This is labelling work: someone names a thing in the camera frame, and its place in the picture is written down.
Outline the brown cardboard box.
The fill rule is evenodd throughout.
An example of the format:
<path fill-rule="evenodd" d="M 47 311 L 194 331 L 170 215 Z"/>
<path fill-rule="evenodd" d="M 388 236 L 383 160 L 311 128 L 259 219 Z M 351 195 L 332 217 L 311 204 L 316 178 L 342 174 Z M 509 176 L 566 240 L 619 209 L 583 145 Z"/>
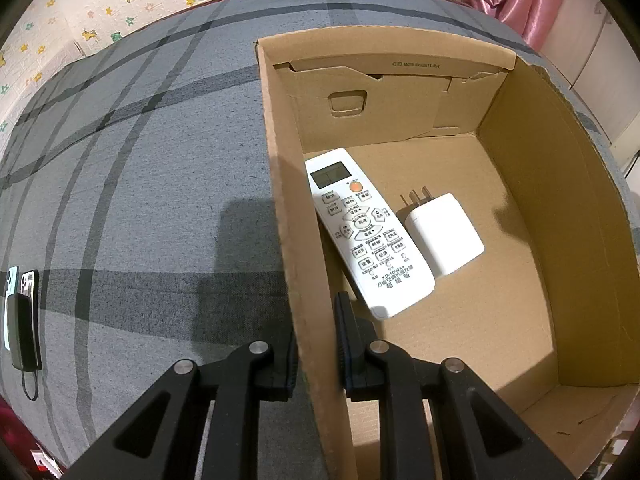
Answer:
<path fill-rule="evenodd" d="M 514 51 L 434 30 L 256 55 L 330 475 L 583 474 L 639 393 L 639 221 L 572 104 Z"/>

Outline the dark phone with wallet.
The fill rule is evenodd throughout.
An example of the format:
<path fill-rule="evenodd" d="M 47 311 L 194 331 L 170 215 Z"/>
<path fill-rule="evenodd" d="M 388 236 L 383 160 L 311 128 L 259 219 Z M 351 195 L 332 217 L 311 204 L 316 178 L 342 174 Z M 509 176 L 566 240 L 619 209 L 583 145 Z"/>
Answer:
<path fill-rule="evenodd" d="M 12 365 L 21 372 L 41 370 L 36 270 L 14 274 L 6 294 L 6 343 Z"/>

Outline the grey plaid bed cover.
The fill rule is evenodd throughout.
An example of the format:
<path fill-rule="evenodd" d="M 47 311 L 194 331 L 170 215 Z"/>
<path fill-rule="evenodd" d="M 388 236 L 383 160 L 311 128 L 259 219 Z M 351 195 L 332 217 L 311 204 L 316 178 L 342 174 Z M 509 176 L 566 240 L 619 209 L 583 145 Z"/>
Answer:
<path fill-rule="evenodd" d="M 39 274 L 43 368 L 23 379 L 3 360 L 1 393 L 63 465 L 176 361 L 296 335 L 256 44 L 357 25 L 472 38 L 547 72 L 508 26 L 459 3 L 222 0 L 72 64 L 30 100 L 1 163 L 1 265 Z M 335 479 L 302 358 L 292 399 L 260 411 L 259 478 Z"/>

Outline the large white power adapter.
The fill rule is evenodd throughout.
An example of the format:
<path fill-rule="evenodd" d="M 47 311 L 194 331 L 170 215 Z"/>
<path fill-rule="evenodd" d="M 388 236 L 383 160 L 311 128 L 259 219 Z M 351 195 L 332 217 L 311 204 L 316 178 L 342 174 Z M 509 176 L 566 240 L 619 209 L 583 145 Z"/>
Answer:
<path fill-rule="evenodd" d="M 433 196 L 409 192 L 409 212 L 404 225 L 435 278 L 453 274 L 485 251 L 469 216 L 451 194 Z"/>

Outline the white air conditioner remote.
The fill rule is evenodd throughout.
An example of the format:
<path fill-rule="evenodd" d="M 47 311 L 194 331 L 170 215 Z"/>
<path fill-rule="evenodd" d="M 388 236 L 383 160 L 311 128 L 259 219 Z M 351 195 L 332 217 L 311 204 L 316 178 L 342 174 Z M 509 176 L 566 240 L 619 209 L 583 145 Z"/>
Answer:
<path fill-rule="evenodd" d="M 344 148 L 306 160 L 317 214 L 372 316 L 385 321 L 435 288 L 420 249 Z"/>

